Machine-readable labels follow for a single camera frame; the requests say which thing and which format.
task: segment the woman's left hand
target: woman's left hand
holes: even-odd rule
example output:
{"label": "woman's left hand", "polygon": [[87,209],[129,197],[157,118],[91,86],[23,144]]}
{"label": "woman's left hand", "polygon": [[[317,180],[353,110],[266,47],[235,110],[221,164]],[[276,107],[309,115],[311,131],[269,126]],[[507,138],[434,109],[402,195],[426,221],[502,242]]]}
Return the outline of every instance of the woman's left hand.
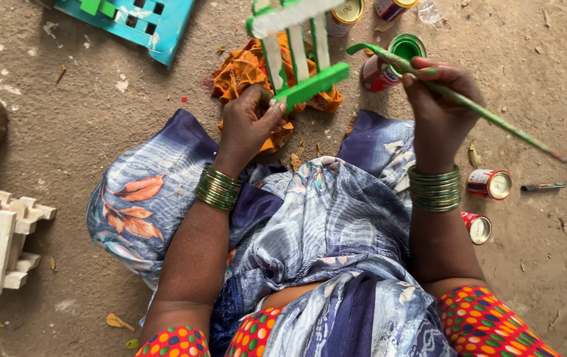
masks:
{"label": "woman's left hand", "polygon": [[272,93],[261,85],[251,85],[224,106],[224,127],[219,152],[213,168],[232,177],[259,153],[272,132],[280,132],[286,124],[283,119],[286,105],[268,108]]}

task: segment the paintbrush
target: paintbrush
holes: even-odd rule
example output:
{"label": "paintbrush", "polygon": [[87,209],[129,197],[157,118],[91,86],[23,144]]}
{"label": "paintbrush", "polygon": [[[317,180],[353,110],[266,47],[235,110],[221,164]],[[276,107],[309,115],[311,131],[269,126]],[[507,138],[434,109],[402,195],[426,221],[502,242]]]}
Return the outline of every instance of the paintbrush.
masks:
{"label": "paintbrush", "polygon": [[[353,46],[350,46],[345,51],[350,55],[354,53],[368,48],[373,51],[378,57],[380,57],[385,63],[387,64],[394,64],[400,68],[400,71],[403,73],[411,73],[416,74],[417,70],[411,66],[411,63],[403,59],[402,57],[390,53],[389,51],[383,49],[380,46],[370,45],[368,43],[357,43]],[[479,114],[482,118],[486,119],[489,123],[499,126],[501,129],[509,132],[510,134],[515,135],[516,137],[520,138],[521,140],[529,143],[530,145],[536,147],[537,149],[549,154],[553,158],[561,160],[561,162],[567,163],[567,157],[558,153],[555,150],[550,150],[548,146],[544,145],[543,143],[539,142],[537,139],[534,139],[530,135],[522,132],[519,128],[514,125],[511,125],[507,121],[499,118],[498,116],[494,115],[493,112],[487,110],[486,108],[482,107],[481,105],[477,104],[476,102],[468,99],[467,97],[463,96],[460,93],[457,93],[454,90],[451,90],[444,85],[441,85],[434,81],[422,81],[430,90],[437,92],[443,95],[445,98],[452,100],[456,104],[464,105],[469,107],[473,112]]]}

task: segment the paint can lid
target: paint can lid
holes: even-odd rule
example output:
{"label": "paint can lid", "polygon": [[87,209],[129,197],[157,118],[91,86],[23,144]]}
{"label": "paint can lid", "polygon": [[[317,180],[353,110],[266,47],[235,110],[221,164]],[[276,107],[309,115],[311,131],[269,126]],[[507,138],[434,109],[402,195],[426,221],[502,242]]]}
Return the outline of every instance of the paint can lid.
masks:
{"label": "paint can lid", "polygon": [[363,0],[347,0],[344,4],[332,8],[334,16],[343,23],[358,21],[365,11]]}
{"label": "paint can lid", "polygon": [[488,183],[488,192],[494,199],[507,198],[512,189],[512,177],[506,171],[494,174]]}
{"label": "paint can lid", "polygon": [[410,8],[413,5],[417,4],[419,0],[394,0],[394,1],[396,1],[400,6],[404,8]]}
{"label": "paint can lid", "polygon": [[482,245],[490,238],[492,226],[490,220],[484,216],[475,218],[470,223],[470,240],[476,245]]}

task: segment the polka dot sleeve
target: polka dot sleeve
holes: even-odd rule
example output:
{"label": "polka dot sleeve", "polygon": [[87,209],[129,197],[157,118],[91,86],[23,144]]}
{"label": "polka dot sleeve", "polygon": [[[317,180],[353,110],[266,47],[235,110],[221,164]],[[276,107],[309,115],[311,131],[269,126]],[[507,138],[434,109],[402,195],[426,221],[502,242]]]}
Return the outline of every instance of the polka dot sleeve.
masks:
{"label": "polka dot sleeve", "polygon": [[462,357],[560,357],[489,289],[469,285],[438,300],[446,339]]}
{"label": "polka dot sleeve", "polygon": [[210,357],[202,331],[190,326],[172,327],[153,336],[136,357]]}

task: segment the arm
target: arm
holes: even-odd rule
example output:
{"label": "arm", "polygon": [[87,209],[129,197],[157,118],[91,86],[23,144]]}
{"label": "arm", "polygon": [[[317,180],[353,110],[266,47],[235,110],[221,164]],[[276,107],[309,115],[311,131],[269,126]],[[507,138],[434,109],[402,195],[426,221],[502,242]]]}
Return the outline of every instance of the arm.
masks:
{"label": "arm", "polygon": [[[478,85],[467,69],[414,57],[419,79],[438,81],[483,105]],[[414,108],[416,170],[437,175],[453,171],[454,157],[479,118],[469,109],[429,91],[415,76],[403,84]],[[432,212],[414,205],[409,270],[424,290],[439,298],[463,285],[487,287],[460,210]]]}
{"label": "arm", "polygon": [[[285,107],[265,111],[259,105],[271,97],[267,89],[252,85],[224,107],[224,130],[213,169],[236,178],[269,134],[283,129]],[[228,215],[228,211],[199,199],[193,202],[168,247],[158,290],[142,329],[143,341],[161,330],[184,325],[208,337],[213,303],[226,268]]]}

